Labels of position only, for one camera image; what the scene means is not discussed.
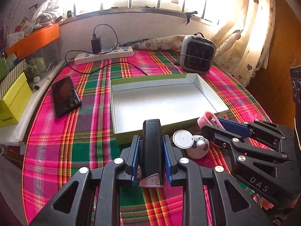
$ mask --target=white round lid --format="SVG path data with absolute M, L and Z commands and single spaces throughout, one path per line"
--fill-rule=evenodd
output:
M 188 149 L 193 145 L 193 136 L 187 130 L 178 130 L 173 134 L 173 143 L 180 149 Z

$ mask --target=table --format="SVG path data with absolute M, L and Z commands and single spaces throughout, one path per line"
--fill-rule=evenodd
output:
M 38 91 L 33 92 L 30 97 L 18 124 L 10 125 L 7 127 L 0 128 L 0 144 L 9 146 L 23 146 L 24 147 L 24 137 L 28 129 L 30 120 L 38 106 L 41 98 L 49 88 L 50 83 L 56 77 L 56 75 L 62 70 L 65 62 L 60 62 L 54 69 L 49 73 L 49 75 L 42 79 L 37 85 L 40 87 Z
M 171 51 L 135 50 L 133 57 L 112 60 L 118 61 L 133 63 L 147 74 L 183 73 L 174 65 L 179 62 L 179 54 Z M 76 69 L 87 73 L 110 62 L 91 62 Z M 42 101 L 28 137 L 23 166 L 22 196 L 28 222 L 80 167 L 103 167 L 119 157 L 122 147 L 117 145 L 112 129 L 109 81 L 141 75 L 138 69 L 125 63 L 108 66 L 93 75 L 81 75 L 70 68 L 61 72 L 57 80 L 71 76 L 82 107 L 56 119 L 50 91 Z M 241 123 L 255 118 L 269 120 L 250 93 L 220 67 L 214 65 L 202 77 L 228 105 L 226 118 Z M 263 147 L 254 140 L 252 144 Z M 229 170 L 221 150 L 213 145 L 208 154 L 196 162 L 211 168 L 221 165 Z M 120 194 L 121 224 L 181 225 L 181 187 L 121 188 Z M 209 207 L 207 190 L 205 196 Z M 207 216 L 212 225 L 210 212 Z

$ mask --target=striped box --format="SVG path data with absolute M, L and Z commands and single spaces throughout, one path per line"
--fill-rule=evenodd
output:
M 22 74 L 26 66 L 26 61 L 22 60 L 0 83 L 0 99 L 2 99 L 14 81 Z

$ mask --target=beige curtain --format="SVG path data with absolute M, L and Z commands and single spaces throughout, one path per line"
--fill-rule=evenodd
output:
M 267 68 L 275 23 L 275 0 L 229 0 L 226 15 L 211 38 L 216 44 L 215 62 L 243 86 L 255 72 Z

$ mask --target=window bar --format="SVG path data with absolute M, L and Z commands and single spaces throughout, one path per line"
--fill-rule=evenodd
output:
M 73 3 L 73 16 L 76 16 L 76 7 L 75 7 L 75 3 Z
M 186 0 L 183 1 L 183 6 L 182 6 L 181 13 L 184 13 L 184 9 L 185 9 L 185 1 L 186 1 Z
M 204 19 L 204 16 L 205 16 L 206 4 L 207 4 L 207 0 L 205 0 L 204 10 L 203 10 L 203 14 L 202 14 L 202 19 Z
M 160 9 L 160 6 L 161 6 L 161 0 L 158 0 L 157 9 Z
M 128 0 L 128 7 L 132 8 L 132 0 Z

